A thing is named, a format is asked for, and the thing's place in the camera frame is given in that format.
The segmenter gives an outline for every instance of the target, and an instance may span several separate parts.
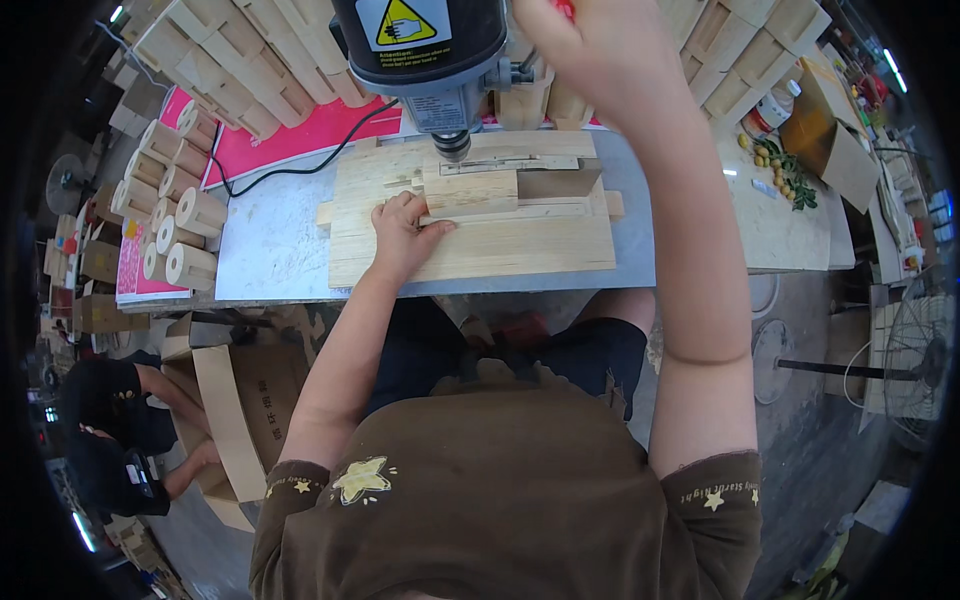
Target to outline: worker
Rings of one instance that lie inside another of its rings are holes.
[[[206,440],[159,482],[152,482],[149,492],[131,480],[131,452],[156,456],[177,440],[170,411],[148,405],[147,396],[210,435],[204,410],[160,372],[158,363],[143,350],[126,360],[81,360],[60,385],[57,400],[71,479],[80,499],[103,513],[166,515],[170,502],[204,467],[220,463],[213,441]]]
[[[460,346],[452,325],[426,324],[428,300],[395,297],[458,233],[415,227],[424,201],[404,192],[372,213],[375,258],[268,476],[254,598],[735,598],[747,587],[760,527],[747,269],[675,40],[656,0],[579,3],[575,25],[551,0],[513,10],[557,76],[623,132],[650,186],[664,353],[649,449],[597,398],[608,375],[632,397],[649,293],[600,292],[526,361],[446,356]]]

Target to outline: drill press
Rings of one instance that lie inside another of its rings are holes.
[[[505,0],[333,0],[350,70],[368,90],[396,96],[437,152],[467,157],[487,91],[535,80],[531,54],[504,55]]]

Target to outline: warning label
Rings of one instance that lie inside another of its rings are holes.
[[[357,0],[356,9],[374,52],[417,48],[451,38],[446,2]]]

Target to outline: workbench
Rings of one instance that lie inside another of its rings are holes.
[[[408,283],[400,294],[435,296],[654,287],[654,237],[646,178],[622,136],[594,131],[592,137],[603,164],[605,188],[623,194],[626,216],[612,224],[615,269],[425,281]],[[393,143],[401,140],[383,141],[383,145]],[[735,133],[718,136],[717,148],[731,188],[747,266],[752,273],[826,271],[852,266],[853,247],[839,196],[818,181],[814,182],[820,207],[794,212],[785,198],[771,198],[752,186],[753,179],[770,179],[770,171],[754,166],[753,158],[736,145]],[[344,149],[344,156],[350,152],[352,148]],[[311,168],[324,157],[304,156],[283,166]],[[349,288],[327,286],[329,233],[314,223],[317,204],[332,199],[335,167],[336,161],[314,175],[277,175],[246,195],[229,201],[213,290],[195,293],[190,299],[128,303],[123,305],[123,310],[175,312],[346,299]],[[246,175],[235,181],[234,189],[242,189],[257,175]],[[226,200],[223,187],[209,192]]]

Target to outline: woman's right arm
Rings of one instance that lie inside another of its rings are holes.
[[[664,355],[650,436],[660,479],[756,449],[747,269],[729,188],[654,0],[514,0],[558,77],[614,122],[650,185]]]

